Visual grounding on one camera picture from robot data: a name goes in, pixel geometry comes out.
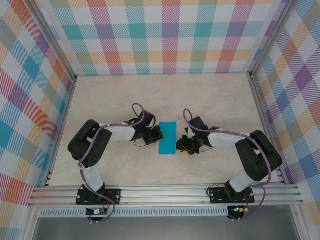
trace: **cable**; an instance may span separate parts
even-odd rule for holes
[[[102,209],[103,209],[103,211],[104,212],[107,212],[108,210],[109,210],[109,208],[110,208],[110,202],[109,202],[109,206],[108,206],[108,208],[105,210],[105,205],[106,205],[106,200],[104,200],[103,201],[103,207],[102,207]]]
[[[206,189],[206,194],[208,195],[208,197],[210,197],[210,195],[209,195],[209,193],[208,193],[208,190],[209,190],[212,186],[216,186],[216,187],[220,188],[220,187],[219,187],[218,185],[216,185],[216,184],[213,184],[213,185],[209,186],[209,187]]]
[[[261,188],[263,189],[263,198],[262,198],[260,204],[258,205],[258,207],[257,207],[251,214],[244,216],[242,219],[247,219],[248,217],[252,216],[254,213],[257,212],[257,210],[258,210],[258,209],[261,207],[261,205],[264,203],[265,198],[266,198],[266,189],[264,188],[264,186],[270,183],[271,177],[272,177],[272,176],[271,176],[271,174],[272,174],[271,166],[270,166],[270,163],[269,163],[269,161],[268,161],[268,158],[267,158],[265,152],[263,151],[263,149],[260,147],[260,145],[257,143],[256,140],[252,139],[250,136],[245,135],[245,134],[243,134],[243,133],[235,133],[235,132],[224,131],[224,130],[203,130],[203,129],[199,129],[199,128],[195,127],[195,126],[192,126],[192,125],[188,122],[188,120],[187,120],[186,112],[188,112],[188,113],[190,114],[191,119],[193,119],[193,116],[192,116],[191,111],[190,111],[189,109],[186,108],[186,109],[183,110],[183,118],[184,118],[185,122],[188,124],[188,126],[189,126],[190,128],[192,128],[192,129],[194,129],[194,130],[196,130],[196,131],[198,131],[198,132],[203,132],[203,133],[227,134],[227,135],[232,135],[232,136],[237,136],[237,137],[240,136],[240,137],[246,138],[246,139],[248,139],[249,141],[251,141],[251,142],[256,146],[256,148],[260,151],[260,153],[261,153],[261,155],[262,155],[262,157],[263,157],[263,159],[264,159],[264,161],[265,161],[266,167],[267,167],[267,169],[268,169],[268,179],[267,179],[266,182],[258,183],[258,184],[255,184],[255,185],[252,185],[252,186],[251,186],[252,188],[259,188],[259,187],[261,187]]]
[[[213,147],[210,147],[209,149],[204,150],[204,151],[200,151],[199,153],[204,153],[204,152],[209,151],[209,150],[211,150],[211,149],[213,149]]]
[[[94,224],[103,223],[103,222],[105,222],[106,220],[108,220],[108,219],[112,216],[112,214],[114,214],[114,212],[115,212],[115,210],[116,210],[116,204],[115,204],[114,201],[112,201],[110,198],[101,195],[100,193],[96,192],[95,190],[93,190],[93,189],[88,185],[87,180],[86,180],[86,177],[85,177],[85,175],[84,175],[84,171],[83,171],[83,169],[84,169],[83,162],[84,162],[84,160],[87,158],[87,156],[89,155],[90,151],[92,150],[92,147],[93,147],[93,145],[94,145],[94,143],[95,143],[95,141],[96,141],[99,133],[102,131],[102,129],[105,129],[105,128],[108,128],[108,127],[134,127],[134,126],[137,126],[137,125],[139,125],[140,123],[142,123],[142,121],[144,120],[145,115],[146,115],[145,109],[144,109],[144,107],[143,107],[141,104],[139,104],[139,103],[134,103],[134,104],[132,104],[132,110],[133,110],[134,114],[137,115],[137,116],[138,116],[138,114],[137,114],[137,112],[136,112],[136,110],[135,110],[135,106],[136,106],[136,105],[138,105],[138,106],[141,108],[141,110],[142,110],[142,118],[140,119],[140,121],[138,121],[138,122],[136,122],[136,123],[133,123],[133,124],[115,123],[115,124],[107,124],[107,125],[104,125],[104,126],[100,127],[100,128],[96,131],[96,133],[95,133],[95,135],[94,135],[94,137],[93,137],[93,139],[92,139],[92,142],[91,142],[88,150],[86,151],[86,153],[84,154],[84,156],[81,158],[81,160],[78,162],[78,166],[79,166],[79,168],[80,168],[80,174],[81,174],[82,180],[84,181],[84,186],[85,186],[87,189],[89,189],[92,193],[94,193],[95,195],[99,196],[100,198],[103,198],[103,199],[107,200],[109,203],[111,203],[111,204],[113,205],[113,209],[112,209],[111,213],[110,213],[108,216],[105,216],[105,217],[104,217],[102,220],[100,220],[100,221],[93,221],[93,220],[91,219],[91,215],[90,215],[90,216],[89,216],[89,220],[90,220],[90,223],[91,223],[91,224],[92,224],[92,223],[94,223]]]
[[[249,199],[247,196],[244,196],[244,198],[246,199],[246,207],[245,209],[247,209],[249,207]]]
[[[134,140],[133,145],[135,145],[135,146],[138,147],[138,148],[143,148],[143,147],[147,146],[147,144],[146,144],[146,145],[143,145],[143,146],[138,146],[138,145],[136,145],[136,141],[137,141],[137,140]]]

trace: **vent grille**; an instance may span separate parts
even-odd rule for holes
[[[112,217],[208,217],[227,216],[226,206],[207,207],[123,207],[115,210]],[[40,218],[83,218],[85,208],[43,208]]]

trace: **marble table surface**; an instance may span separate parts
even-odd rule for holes
[[[251,133],[262,124],[245,74],[122,75],[79,77],[57,154],[50,186],[79,186],[82,179],[68,144],[83,124],[122,123],[135,117],[140,103],[159,122],[177,123],[177,140],[189,108],[209,128]],[[225,183],[242,169],[237,152],[213,148],[199,155],[159,155],[159,144],[136,147],[132,141],[111,142],[100,170],[106,185]],[[277,182],[276,174],[272,181]]]

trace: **red wire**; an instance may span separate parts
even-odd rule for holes
[[[110,198],[108,195],[106,196],[108,199]],[[109,206],[108,206],[108,209],[107,209],[107,211],[109,210],[109,208],[110,208],[110,201],[108,201],[109,202]],[[104,208],[104,206],[103,206],[103,211],[105,210],[105,208]]]
[[[246,209],[248,208],[248,206],[249,206],[249,199],[247,198],[247,196],[244,196],[244,198],[246,199]]]

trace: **plaid wall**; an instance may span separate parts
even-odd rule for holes
[[[291,184],[320,235],[320,1],[300,0],[256,76]]]
[[[287,1],[288,1],[288,0],[281,0],[281,3],[280,3],[278,9],[277,9],[276,12],[275,12],[275,15],[273,16],[272,21],[271,21],[271,23],[270,23],[267,31],[265,32],[265,34],[264,34],[264,36],[263,36],[263,39],[262,39],[262,41],[261,41],[261,43],[260,43],[260,45],[259,45],[259,48],[258,48],[258,50],[256,51],[256,53],[255,53],[255,55],[254,55],[253,61],[252,61],[251,64],[250,64],[250,67],[249,67],[249,69],[248,69],[248,72],[251,72],[251,71],[253,70],[253,68],[254,68],[254,66],[255,66],[255,64],[256,64],[256,62],[257,62],[257,59],[258,59],[258,57],[259,57],[262,49],[264,49],[264,47],[265,47],[265,45],[266,45],[266,43],[267,43],[267,41],[268,41],[269,35],[270,35],[270,34],[272,33],[272,31],[274,30],[275,25],[276,25],[276,22],[278,21],[278,19],[279,19],[281,13],[282,13],[282,11],[283,11],[283,9],[284,9]]]
[[[0,239],[14,240],[55,147],[71,80],[23,0],[0,1]]]
[[[73,67],[86,75],[247,72],[259,46],[255,43],[265,35],[263,25],[272,20],[269,10],[280,4],[279,0],[37,2]]]

